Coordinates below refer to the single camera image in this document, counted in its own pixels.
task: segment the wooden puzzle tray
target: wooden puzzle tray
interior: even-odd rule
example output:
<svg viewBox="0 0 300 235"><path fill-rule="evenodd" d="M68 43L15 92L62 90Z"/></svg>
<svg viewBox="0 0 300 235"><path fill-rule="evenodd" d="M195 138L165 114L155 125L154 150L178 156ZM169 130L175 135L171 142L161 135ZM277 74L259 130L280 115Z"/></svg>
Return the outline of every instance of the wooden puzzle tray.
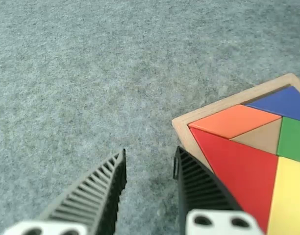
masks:
<svg viewBox="0 0 300 235"><path fill-rule="evenodd" d="M269 235L300 235L300 80L260 84L172 121L184 148Z"/></svg>

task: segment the blue triangle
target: blue triangle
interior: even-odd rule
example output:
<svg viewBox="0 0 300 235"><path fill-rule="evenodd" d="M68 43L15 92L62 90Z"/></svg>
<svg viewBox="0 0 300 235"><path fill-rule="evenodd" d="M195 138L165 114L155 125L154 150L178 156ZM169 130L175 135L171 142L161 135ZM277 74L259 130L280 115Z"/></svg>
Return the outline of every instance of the blue triangle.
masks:
<svg viewBox="0 0 300 235"><path fill-rule="evenodd" d="M285 88L249 103L247 106L300 120L300 93L295 87Z"/></svg>

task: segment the wooden frame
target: wooden frame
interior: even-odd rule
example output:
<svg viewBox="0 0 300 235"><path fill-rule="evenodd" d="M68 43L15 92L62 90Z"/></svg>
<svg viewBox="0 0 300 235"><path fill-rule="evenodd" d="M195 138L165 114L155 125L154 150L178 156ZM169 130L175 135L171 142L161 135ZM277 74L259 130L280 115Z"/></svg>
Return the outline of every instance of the wooden frame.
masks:
<svg viewBox="0 0 300 235"><path fill-rule="evenodd" d="M300 80L293 73L288 73L274 80L262 83L258 86L244 90L240 93L231 95L227 98L221 99L212 104L176 117L172 120L172 125L176 130L177 135L184 148L212 171L207 159L205 158L195 138L190 132L188 124L227 109L231 106L249 103L255 99L264 97L268 94L274 93L289 86L295 87L300 92Z"/></svg>

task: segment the tan triangle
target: tan triangle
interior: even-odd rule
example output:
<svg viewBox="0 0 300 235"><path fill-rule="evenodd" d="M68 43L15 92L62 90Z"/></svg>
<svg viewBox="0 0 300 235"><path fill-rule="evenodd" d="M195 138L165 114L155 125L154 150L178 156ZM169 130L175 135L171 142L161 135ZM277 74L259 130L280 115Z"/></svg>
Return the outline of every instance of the tan triangle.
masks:
<svg viewBox="0 0 300 235"><path fill-rule="evenodd" d="M276 154L281 123L282 119L279 118L230 140Z"/></svg>

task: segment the yellow piece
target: yellow piece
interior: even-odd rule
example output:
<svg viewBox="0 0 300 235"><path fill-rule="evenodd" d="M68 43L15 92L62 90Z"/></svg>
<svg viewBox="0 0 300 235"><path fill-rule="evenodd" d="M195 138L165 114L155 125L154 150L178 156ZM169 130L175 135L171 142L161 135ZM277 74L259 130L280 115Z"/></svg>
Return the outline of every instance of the yellow piece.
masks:
<svg viewBox="0 0 300 235"><path fill-rule="evenodd" d="M279 157L268 235L300 235L300 162Z"/></svg>

